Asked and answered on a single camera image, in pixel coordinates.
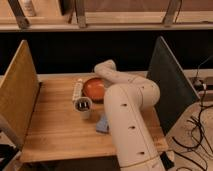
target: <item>cup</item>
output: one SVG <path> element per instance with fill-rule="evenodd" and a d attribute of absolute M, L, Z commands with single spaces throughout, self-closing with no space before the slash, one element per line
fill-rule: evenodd
<path fill-rule="evenodd" d="M 81 114 L 82 119 L 89 119 L 91 115 L 92 100 L 89 97 L 79 97 L 74 102 L 75 110 Z"/>

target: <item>wall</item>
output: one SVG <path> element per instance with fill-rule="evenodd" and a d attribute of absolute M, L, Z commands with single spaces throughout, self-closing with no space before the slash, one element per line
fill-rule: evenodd
<path fill-rule="evenodd" d="M 196 68 L 213 54 L 213 31 L 0 33 L 0 74 L 22 39 L 28 40 L 38 73 L 91 72 L 114 59 L 119 70 L 147 70 L 155 40 L 164 36 L 183 68 Z M 203 67 L 212 68 L 210 61 Z"/>

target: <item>white object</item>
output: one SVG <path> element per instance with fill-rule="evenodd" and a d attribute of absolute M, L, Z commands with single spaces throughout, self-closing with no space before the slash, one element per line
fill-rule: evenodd
<path fill-rule="evenodd" d="M 82 119 L 89 119 L 91 115 L 92 100 L 89 97 L 80 97 L 74 102 L 75 109 Z"/>
<path fill-rule="evenodd" d="M 137 75 L 118 72 L 112 60 L 95 66 L 95 72 L 111 84 L 104 108 L 122 171 L 164 171 L 140 109 L 154 106 L 158 86 Z"/>
<path fill-rule="evenodd" d="M 24 6 L 24 11 L 25 15 L 27 17 L 34 17 L 36 16 L 35 8 L 33 6 L 32 0 L 22 0 L 23 6 Z"/>
<path fill-rule="evenodd" d="M 72 101 L 75 102 L 77 99 L 82 97 L 83 80 L 81 78 L 74 85 Z"/>

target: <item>metal frame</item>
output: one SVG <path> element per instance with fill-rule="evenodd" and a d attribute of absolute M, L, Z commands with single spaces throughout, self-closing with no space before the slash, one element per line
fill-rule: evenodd
<path fill-rule="evenodd" d="M 80 28 L 86 27 L 84 0 L 75 0 L 75 11 L 76 11 L 78 26 Z"/>
<path fill-rule="evenodd" d="M 30 26 L 29 21 L 24 15 L 22 8 L 17 0 L 8 0 L 8 3 L 15 15 L 16 22 L 20 29 L 27 29 Z"/>
<path fill-rule="evenodd" d="M 169 6 L 167 8 L 166 15 L 164 16 L 164 19 L 163 19 L 163 24 L 166 27 L 169 27 L 173 24 L 175 12 L 177 11 L 179 5 L 180 5 L 180 0 L 169 1 Z"/>

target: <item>black cable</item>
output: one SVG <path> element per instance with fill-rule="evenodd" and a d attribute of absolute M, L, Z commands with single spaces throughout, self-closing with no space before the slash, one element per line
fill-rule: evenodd
<path fill-rule="evenodd" d="M 185 166 L 182 166 L 182 167 L 179 167 L 176 169 L 176 171 L 179 171 L 181 169 L 186 169 L 186 170 L 189 170 L 189 171 L 193 171 L 192 169 L 190 169 L 189 167 L 185 167 Z"/>
<path fill-rule="evenodd" d="M 194 160 L 190 159 L 189 157 L 186 157 L 186 156 L 178 153 L 177 151 L 174 151 L 174 153 L 177 154 L 178 156 L 180 156 L 180 157 L 182 157 L 182 158 L 184 158 L 184 159 L 192 162 L 193 164 L 195 164 L 196 166 L 198 166 L 201 170 L 206 171 L 206 169 L 203 166 L 201 166 L 199 163 L 195 162 Z"/>
<path fill-rule="evenodd" d="M 207 161 L 197 151 L 194 151 L 194 153 L 197 154 L 197 156 L 199 156 L 204 161 L 204 163 L 206 165 L 206 169 L 205 170 L 207 170 L 208 169 L 208 163 L 207 163 Z"/>
<path fill-rule="evenodd" d="M 195 85 L 195 82 L 197 81 L 197 77 L 198 77 L 198 73 L 199 73 L 199 70 L 200 70 L 200 67 L 205 64 L 206 62 L 208 62 L 210 59 L 213 58 L 213 55 L 210 55 L 208 58 L 206 58 L 203 62 L 201 62 L 198 67 L 197 67 L 197 71 L 196 71 L 196 74 L 195 74 L 195 77 L 192 81 L 192 84 Z"/>
<path fill-rule="evenodd" d="M 177 19 L 179 17 L 179 14 L 180 14 L 180 11 L 181 11 L 181 8 L 182 8 L 182 4 L 183 4 L 183 0 L 179 0 L 179 1 L 180 1 L 180 5 L 179 5 L 178 13 L 175 17 L 175 23 L 177 22 Z"/>
<path fill-rule="evenodd" d="M 187 121 L 196 124 L 195 127 L 198 127 L 198 129 L 199 129 L 200 138 L 199 138 L 199 141 L 198 141 L 198 143 L 197 143 L 196 145 L 194 145 L 194 146 L 187 146 L 187 145 L 184 145 L 184 144 L 180 143 L 175 137 L 172 137 L 173 141 L 174 141 L 176 144 L 178 144 L 179 146 L 181 146 L 181 147 L 183 147 L 183 148 L 185 148 L 185 149 L 187 149 L 187 150 L 195 150 L 195 149 L 197 149 L 197 148 L 200 146 L 200 144 L 202 143 L 203 138 L 204 138 L 204 137 L 202 136 L 202 135 L 203 135 L 203 132 L 202 132 L 202 127 L 201 127 L 201 125 L 200 125 L 198 122 L 196 122 L 196 121 L 194 120 L 193 117 L 191 117 L 191 119 L 192 119 L 192 121 L 190 121 L 190 120 L 187 120 Z"/>
<path fill-rule="evenodd" d="M 191 137 L 196 141 L 196 145 L 194 145 L 194 146 L 186 146 L 186 145 L 184 145 L 184 144 L 181 144 L 179 141 L 177 141 L 177 140 L 175 139 L 175 137 L 172 137 L 172 139 L 174 140 L 174 142 L 175 142 L 176 144 L 178 144 L 179 146 L 181 146 L 181 147 L 187 149 L 187 151 L 186 151 L 185 153 L 187 153 L 187 152 L 194 152 L 197 156 L 199 156 L 199 157 L 205 162 L 205 168 L 204 168 L 203 166 L 201 166 L 200 164 L 198 164 L 197 162 L 195 162 L 194 160 L 190 159 L 189 157 L 184 156 L 184 155 L 181 154 L 181 153 L 178 153 L 178 152 L 174 151 L 175 154 L 181 156 L 182 158 L 185 158 L 185 159 L 191 161 L 192 163 L 194 163 L 195 165 L 197 165 L 200 169 L 206 171 L 206 170 L 208 169 L 208 163 L 207 163 L 207 161 L 204 159 L 204 157 L 202 157 L 202 156 L 201 156 L 197 151 L 195 151 L 195 150 L 197 150 L 198 147 L 201 147 L 209 157 L 212 157 L 212 155 L 210 155 L 210 153 L 209 153 L 209 152 L 206 150 L 206 148 L 202 145 L 202 141 L 203 141 L 203 139 L 205 139 L 205 141 L 207 142 L 208 147 L 210 148 L 210 150 L 211 150 L 211 152 L 212 152 L 212 154 L 213 154 L 213 148 L 212 148 L 212 146 L 210 145 L 210 143 L 209 143 L 209 141 L 208 141 L 208 139 L 207 139 L 207 137 L 206 137 L 206 135 L 205 135 L 205 129 L 204 129 L 204 127 L 203 127 L 203 125 L 202 125 L 202 122 L 201 122 L 201 116 L 202 116 L 203 111 L 206 110 L 206 109 L 208 109 L 208 108 L 210 108 L 210 107 L 213 107 L 213 104 L 208 105 L 208 106 L 204 106 L 203 101 L 204 101 L 204 98 L 205 98 L 205 96 L 206 96 L 206 85 L 205 85 L 204 83 L 202 83 L 202 85 L 203 85 L 204 93 L 203 93 L 203 96 L 202 96 L 201 99 L 200 99 L 200 111 L 199 111 L 199 113 L 198 113 L 198 117 L 196 118 L 196 117 L 194 117 L 194 116 L 191 116 L 190 119 L 187 120 L 187 122 L 190 122 L 190 123 L 192 123 L 193 125 L 195 125 L 195 126 L 192 128 L 192 130 L 191 130 Z M 197 130 L 197 129 L 199 130 L 199 135 L 200 135 L 200 136 L 199 136 L 199 139 L 195 138 L 195 136 L 193 135 L 194 131 Z"/>

